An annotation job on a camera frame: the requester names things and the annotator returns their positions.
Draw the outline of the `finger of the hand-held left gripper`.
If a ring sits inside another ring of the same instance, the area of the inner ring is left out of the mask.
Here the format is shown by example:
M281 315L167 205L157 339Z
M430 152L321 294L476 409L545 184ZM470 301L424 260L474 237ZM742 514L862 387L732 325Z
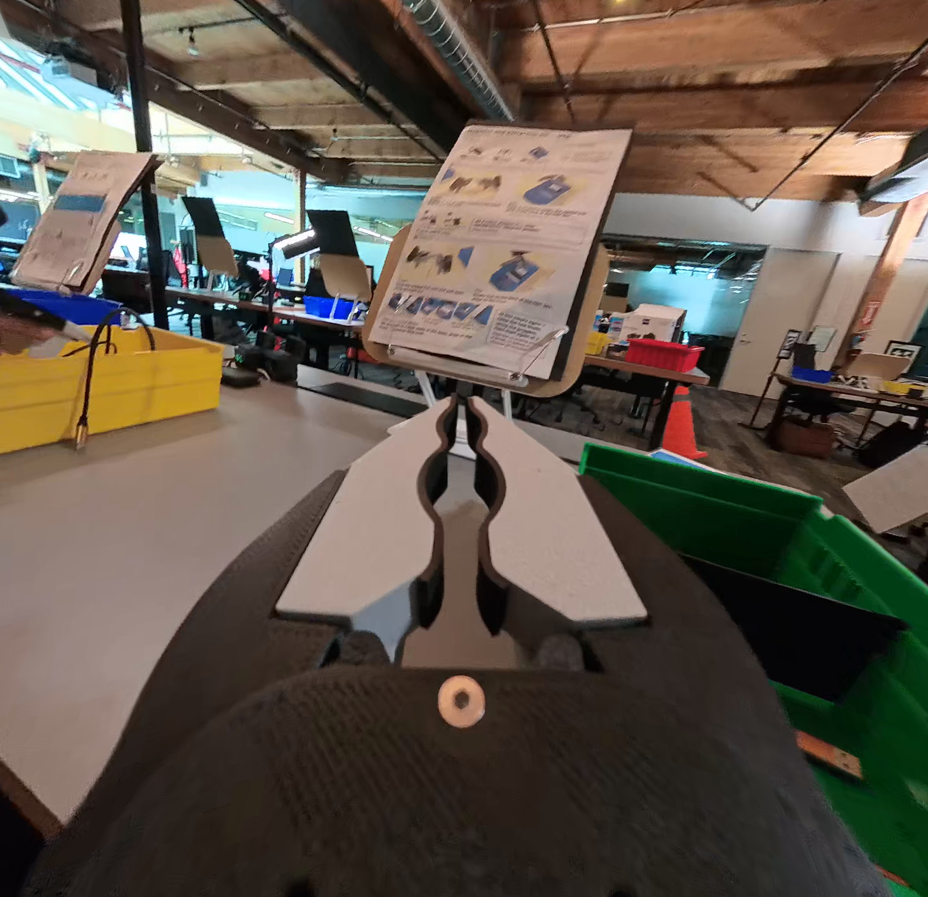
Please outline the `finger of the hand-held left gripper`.
M1 309L1 355L56 357L70 343L89 344L82 327L45 309Z

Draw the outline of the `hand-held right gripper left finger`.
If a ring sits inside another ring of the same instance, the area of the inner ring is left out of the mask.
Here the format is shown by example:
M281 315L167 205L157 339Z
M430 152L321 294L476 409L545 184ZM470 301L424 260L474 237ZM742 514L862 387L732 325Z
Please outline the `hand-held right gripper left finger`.
M390 661L401 657L442 599L435 503L457 421L458 400L446 397L349 466L276 602L281 618L369 632Z

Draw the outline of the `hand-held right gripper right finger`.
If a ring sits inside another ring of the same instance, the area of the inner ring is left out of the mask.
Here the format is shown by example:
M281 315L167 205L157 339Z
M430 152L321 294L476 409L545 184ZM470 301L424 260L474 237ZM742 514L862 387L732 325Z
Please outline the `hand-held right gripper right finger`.
M637 625L647 610L579 474L480 398L468 399L478 536L477 602L493 635Z

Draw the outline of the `yellow plastic bin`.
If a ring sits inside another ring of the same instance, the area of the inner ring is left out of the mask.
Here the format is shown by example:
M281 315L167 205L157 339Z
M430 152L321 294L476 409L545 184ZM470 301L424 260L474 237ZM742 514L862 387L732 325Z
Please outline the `yellow plastic bin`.
M4 356L1 453L55 443L82 449L92 434L217 408L225 347L157 328L108 327L91 353Z

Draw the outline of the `green plastic bin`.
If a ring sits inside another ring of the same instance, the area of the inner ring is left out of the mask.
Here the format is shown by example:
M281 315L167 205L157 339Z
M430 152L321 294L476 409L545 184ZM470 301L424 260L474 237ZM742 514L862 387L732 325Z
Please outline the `green plastic bin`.
M588 443L579 471L678 555L768 578L911 628L847 697L829 703L772 682L830 806L894 895L926 895L926 585L822 499Z

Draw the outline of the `grey desk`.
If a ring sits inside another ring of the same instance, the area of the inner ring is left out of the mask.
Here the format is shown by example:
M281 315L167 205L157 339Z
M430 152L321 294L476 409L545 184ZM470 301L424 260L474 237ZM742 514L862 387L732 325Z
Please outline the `grey desk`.
M296 388L2 455L2 788L51 835L226 564L399 418Z

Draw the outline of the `blue plastic bin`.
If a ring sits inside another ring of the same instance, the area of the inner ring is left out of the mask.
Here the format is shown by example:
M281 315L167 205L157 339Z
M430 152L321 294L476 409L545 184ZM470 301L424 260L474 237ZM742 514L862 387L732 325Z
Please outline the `blue plastic bin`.
M1 291L8 297L15 296L23 302L42 308L76 325L97 326L103 323L106 317L110 317L110 324L120 323L120 316L115 314L115 310L122 305L106 298L60 294L54 291L15 286L2 286Z

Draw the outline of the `brown cardboard document stand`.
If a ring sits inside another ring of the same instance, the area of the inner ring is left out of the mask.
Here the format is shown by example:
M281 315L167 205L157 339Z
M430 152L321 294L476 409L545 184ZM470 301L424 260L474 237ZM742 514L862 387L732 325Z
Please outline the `brown cardboard document stand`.
M122 207L159 165L152 152L79 152L8 281L65 295L89 293L122 230Z

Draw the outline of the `orange traffic cone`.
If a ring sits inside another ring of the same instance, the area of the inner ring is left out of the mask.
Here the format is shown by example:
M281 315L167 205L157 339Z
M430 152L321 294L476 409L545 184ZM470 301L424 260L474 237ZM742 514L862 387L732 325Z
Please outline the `orange traffic cone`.
M675 386L661 448L694 462L708 457L697 445L690 388L686 385Z

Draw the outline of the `black backdrop board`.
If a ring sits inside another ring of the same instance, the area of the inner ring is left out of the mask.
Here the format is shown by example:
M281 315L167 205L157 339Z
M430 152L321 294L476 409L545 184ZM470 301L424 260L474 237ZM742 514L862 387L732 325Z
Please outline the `black backdrop board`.
M373 278L358 253L354 231L347 212L310 209L309 226L318 247L316 271L332 298L347 298L369 304L373 297Z
M214 200L209 197L185 195L181 202L192 222L199 265L206 269L210 276L237 276L238 261L226 239Z

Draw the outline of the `blue storage bin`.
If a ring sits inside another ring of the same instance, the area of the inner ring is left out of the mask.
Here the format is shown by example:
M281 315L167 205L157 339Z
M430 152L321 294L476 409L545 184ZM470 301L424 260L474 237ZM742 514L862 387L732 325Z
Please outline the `blue storage bin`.
M308 316L328 321L362 322L365 319L366 303L347 297L303 297L303 305Z

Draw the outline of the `black bin divider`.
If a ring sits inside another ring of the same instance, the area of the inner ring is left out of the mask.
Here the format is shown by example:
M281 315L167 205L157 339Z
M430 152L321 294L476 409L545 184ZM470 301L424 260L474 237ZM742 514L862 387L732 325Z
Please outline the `black bin divider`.
M911 632L892 615L679 556L724 606L772 682L829 703L842 702Z

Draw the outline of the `white cardboard box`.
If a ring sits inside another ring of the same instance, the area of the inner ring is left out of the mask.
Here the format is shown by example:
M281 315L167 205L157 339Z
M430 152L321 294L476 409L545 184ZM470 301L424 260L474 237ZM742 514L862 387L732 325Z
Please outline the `white cardboard box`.
M620 344L635 339L678 343L682 337L687 311L664 305L640 304L623 315L618 337Z

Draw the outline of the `grey cardboard sheet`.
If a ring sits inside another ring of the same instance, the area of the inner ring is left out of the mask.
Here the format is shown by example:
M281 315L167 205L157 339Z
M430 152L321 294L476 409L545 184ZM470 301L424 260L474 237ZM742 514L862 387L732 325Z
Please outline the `grey cardboard sheet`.
M925 522L927 446L915 447L848 483L843 492L867 527L876 534Z

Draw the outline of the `long spiral ventilation duct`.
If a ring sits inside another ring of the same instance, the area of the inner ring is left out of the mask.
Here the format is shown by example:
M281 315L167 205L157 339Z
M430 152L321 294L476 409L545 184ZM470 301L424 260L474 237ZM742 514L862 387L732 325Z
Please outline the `long spiral ventilation duct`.
M514 123L516 113L503 96L487 61L458 21L451 0L398 0L452 76L490 120Z

